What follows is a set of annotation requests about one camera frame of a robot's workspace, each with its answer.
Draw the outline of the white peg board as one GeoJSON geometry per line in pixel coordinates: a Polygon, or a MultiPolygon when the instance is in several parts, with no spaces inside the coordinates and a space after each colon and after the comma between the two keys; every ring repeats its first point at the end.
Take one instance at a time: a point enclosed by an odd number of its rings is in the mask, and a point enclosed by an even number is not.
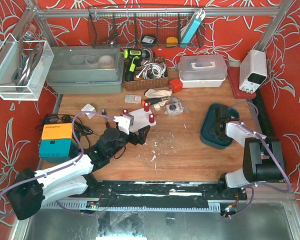
{"type": "Polygon", "coordinates": [[[144,111],[144,108],[140,108],[134,111],[130,111],[129,115],[133,116],[133,124],[129,127],[129,131],[132,133],[138,132],[146,126],[155,126],[157,124],[156,120],[153,123],[150,122],[149,116],[154,115],[152,110],[144,111]]]}

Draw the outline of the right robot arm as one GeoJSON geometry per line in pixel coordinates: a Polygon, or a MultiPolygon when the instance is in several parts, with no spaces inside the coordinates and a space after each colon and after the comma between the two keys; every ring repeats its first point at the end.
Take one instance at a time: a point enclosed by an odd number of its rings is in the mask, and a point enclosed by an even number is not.
{"type": "Polygon", "coordinates": [[[225,195],[230,189],[244,189],[259,184],[265,186],[281,180],[287,183],[287,189],[278,191],[290,191],[280,140],[252,130],[240,118],[232,116],[226,105],[218,106],[214,115],[214,136],[220,140],[234,140],[243,147],[242,167],[220,176],[218,193],[225,195]]]}

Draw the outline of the red handled ratchet wrench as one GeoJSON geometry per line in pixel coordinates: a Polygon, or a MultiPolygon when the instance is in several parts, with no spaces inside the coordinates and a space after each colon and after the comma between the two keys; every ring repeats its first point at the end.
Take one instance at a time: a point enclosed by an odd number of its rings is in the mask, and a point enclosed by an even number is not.
{"type": "Polygon", "coordinates": [[[101,109],[101,114],[102,114],[103,117],[104,117],[106,128],[107,128],[107,129],[110,128],[111,126],[110,126],[109,120],[108,120],[108,118],[107,118],[107,112],[106,112],[106,110],[105,110],[104,108],[101,109]]]}

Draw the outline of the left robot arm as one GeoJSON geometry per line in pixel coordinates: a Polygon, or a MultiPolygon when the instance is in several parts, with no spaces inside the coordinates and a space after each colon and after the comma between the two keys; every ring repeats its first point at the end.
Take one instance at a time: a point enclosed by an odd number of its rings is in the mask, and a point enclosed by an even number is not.
{"type": "Polygon", "coordinates": [[[89,182],[94,181],[89,174],[109,164],[127,144],[143,145],[150,129],[147,125],[137,133],[125,133],[107,128],[83,154],[44,170],[26,168],[21,171],[6,192],[17,219],[26,220],[46,204],[86,192],[89,182]]]}

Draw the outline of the teal plastic tray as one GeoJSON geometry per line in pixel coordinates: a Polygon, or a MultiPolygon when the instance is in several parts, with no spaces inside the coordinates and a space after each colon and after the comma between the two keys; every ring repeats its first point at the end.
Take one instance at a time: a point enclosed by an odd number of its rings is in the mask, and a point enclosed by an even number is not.
{"type": "Polygon", "coordinates": [[[224,104],[213,103],[209,106],[199,132],[199,137],[203,144],[218,150],[223,150],[233,143],[233,139],[227,136],[225,139],[220,139],[215,135],[215,124],[217,123],[215,109],[220,106],[224,106],[224,104]]]}

